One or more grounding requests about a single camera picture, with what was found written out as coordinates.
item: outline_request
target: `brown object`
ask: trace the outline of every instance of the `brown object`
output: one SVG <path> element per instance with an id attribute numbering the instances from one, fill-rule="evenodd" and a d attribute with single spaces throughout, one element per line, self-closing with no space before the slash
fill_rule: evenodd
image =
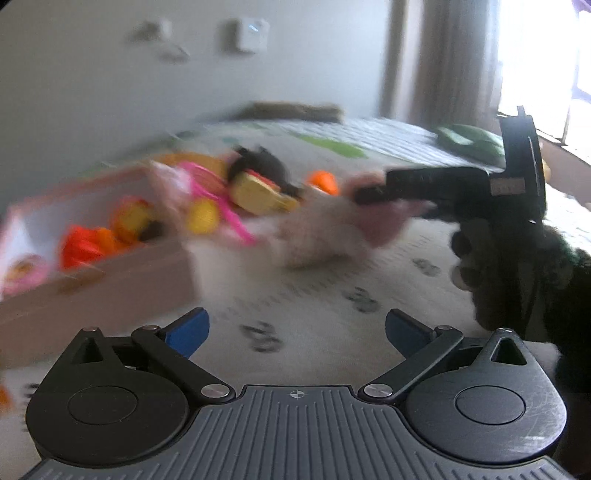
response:
<path id="1" fill-rule="evenodd" d="M 249 116 L 259 120 L 307 120 L 343 123 L 345 113 L 332 104 L 305 105 L 290 102 L 253 102 Z"/>
<path id="2" fill-rule="evenodd" d="M 16 255 L 38 253 L 57 267 L 59 242 L 67 227 L 108 225 L 124 195 L 150 201 L 164 235 L 86 268 L 66 273 L 55 268 L 39 287 L 2 299 L 3 367 L 58 355 L 86 326 L 97 326 L 105 335 L 120 335 L 155 316 L 197 303 L 193 258 L 161 201 L 162 191 L 152 171 L 139 166 L 79 181 L 10 208 L 0 233 L 0 283 Z"/>

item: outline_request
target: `pink toy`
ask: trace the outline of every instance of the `pink toy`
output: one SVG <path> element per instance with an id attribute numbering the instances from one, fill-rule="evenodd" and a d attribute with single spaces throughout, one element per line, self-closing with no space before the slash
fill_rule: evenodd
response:
<path id="1" fill-rule="evenodd" d="M 201 165 L 191 162 L 181 162 L 178 167 L 191 176 L 190 189 L 192 198 L 214 200 L 224 220 L 242 238 L 242 241 L 247 245 L 256 242 L 254 235 L 244 227 L 238 214 L 230 207 L 226 193 L 226 183 L 220 177 Z"/>
<path id="2" fill-rule="evenodd" d="M 39 255 L 28 255 L 10 267 L 4 278 L 2 294 L 11 297 L 41 285 L 49 276 L 50 266 Z"/>
<path id="3" fill-rule="evenodd" d="M 400 200 L 359 206 L 353 202 L 356 189 L 382 182 L 383 174 L 360 174 L 345 181 L 341 196 L 309 187 L 302 206 L 285 216 L 269 239 L 275 262 L 304 267 L 337 256 L 362 260 L 374 248 L 393 241 L 426 204 Z"/>

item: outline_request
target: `gray curtain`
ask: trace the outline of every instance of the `gray curtain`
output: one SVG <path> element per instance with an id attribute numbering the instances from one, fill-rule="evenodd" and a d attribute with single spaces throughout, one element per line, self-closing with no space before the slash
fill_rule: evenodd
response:
<path id="1" fill-rule="evenodd" d="M 487 128 L 501 91 L 500 0 L 395 2 L 386 115 Z"/>

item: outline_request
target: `box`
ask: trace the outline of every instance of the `box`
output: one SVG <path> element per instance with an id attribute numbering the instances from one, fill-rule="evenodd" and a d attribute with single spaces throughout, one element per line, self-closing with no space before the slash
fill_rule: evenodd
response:
<path id="1" fill-rule="evenodd" d="M 58 270 L 61 242 L 72 224 L 108 227 L 126 195 L 151 202 L 164 235 L 89 267 Z M 171 309 L 194 306 L 199 291 L 193 257 L 147 166 L 78 181 L 11 207 L 0 233 L 0 291 L 10 266 L 27 254 L 51 263 L 49 279 L 16 296 L 0 297 L 0 365 L 26 365 L 58 355 L 83 327 L 119 335 Z"/>

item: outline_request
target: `ribbed gray plate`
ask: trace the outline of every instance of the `ribbed gray plate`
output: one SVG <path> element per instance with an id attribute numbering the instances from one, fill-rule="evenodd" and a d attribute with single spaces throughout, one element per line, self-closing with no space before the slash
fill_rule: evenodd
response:
<path id="1" fill-rule="evenodd" d="M 426 448 L 396 409 L 346 387 L 246 387 L 205 407 L 188 432 L 149 460 L 108 469 L 41 462 L 28 480 L 552 480 L 548 459 L 514 468 L 466 466 Z"/>

